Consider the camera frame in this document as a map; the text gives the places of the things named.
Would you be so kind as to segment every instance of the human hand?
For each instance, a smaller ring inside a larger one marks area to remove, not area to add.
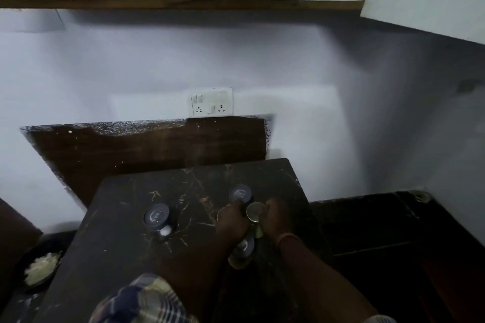
[[[241,200],[221,208],[217,214],[216,233],[229,238],[231,243],[239,243],[246,235],[249,220],[241,214]]]
[[[266,205],[268,210],[259,215],[259,224],[263,233],[276,243],[279,235],[293,232],[288,210],[282,202],[276,199],[268,200]]]

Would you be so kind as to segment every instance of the person's left hand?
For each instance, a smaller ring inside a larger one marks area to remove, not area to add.
[[[228,237],[232,243],[239,243],[246,235],[249,220],[241,214],[241,200],[223,207],[218,214],[216,232]]]

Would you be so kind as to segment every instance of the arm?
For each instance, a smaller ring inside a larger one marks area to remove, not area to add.
[[[175,291],[189,314],[204,321],[216,298],[223,266],[231,251],[246,234],[249,221],[240,212],[241,203],[231,204],[219,214],[214,239],[155,267]]]
[[[367,299],[340,273],[322,262],[292,233],[283,204],[270,200],[260,216],[263,232],[278,247],[301,294],[304,309],[313,322],[361,323],[378,314]]]

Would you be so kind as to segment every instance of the white switch plate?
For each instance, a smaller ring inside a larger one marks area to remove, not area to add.
[[[232,88],[207,88],[192,90],[188,95],[189,116],[232,116]]]

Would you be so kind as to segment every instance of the forearm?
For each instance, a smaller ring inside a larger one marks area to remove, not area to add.
[[[215,297],[217,281],[237,241],[222,233],[203,247],[196,247],[156,266],[175,291],[185,309],[203,321]]]
[[[313,321],[361,323],[377,314],[345,277],[322,262],[301,241],[286,237],[279,249]]]

